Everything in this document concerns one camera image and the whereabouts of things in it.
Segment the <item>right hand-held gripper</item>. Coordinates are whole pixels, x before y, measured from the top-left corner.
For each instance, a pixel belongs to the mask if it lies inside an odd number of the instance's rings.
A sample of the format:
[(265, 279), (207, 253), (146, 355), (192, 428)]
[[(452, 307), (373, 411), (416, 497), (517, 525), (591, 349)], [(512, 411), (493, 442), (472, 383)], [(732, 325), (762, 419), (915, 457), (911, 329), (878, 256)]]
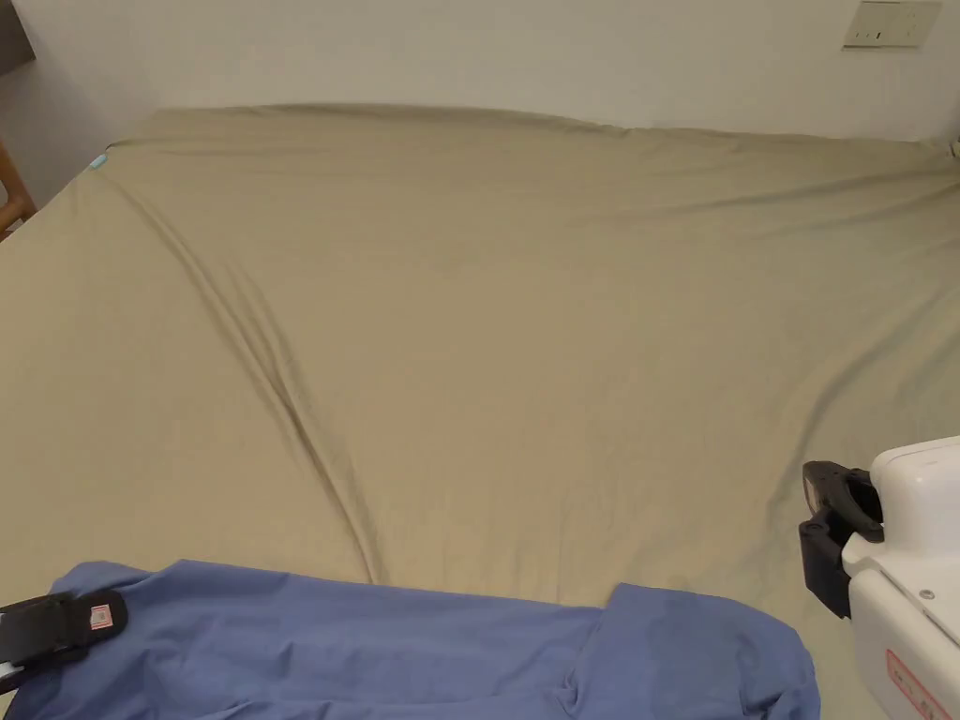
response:
[(802, 467), (807, 589), (849, 624), (861, 680), (891, 719), (959, 715), (959, 440), (869, 469)]

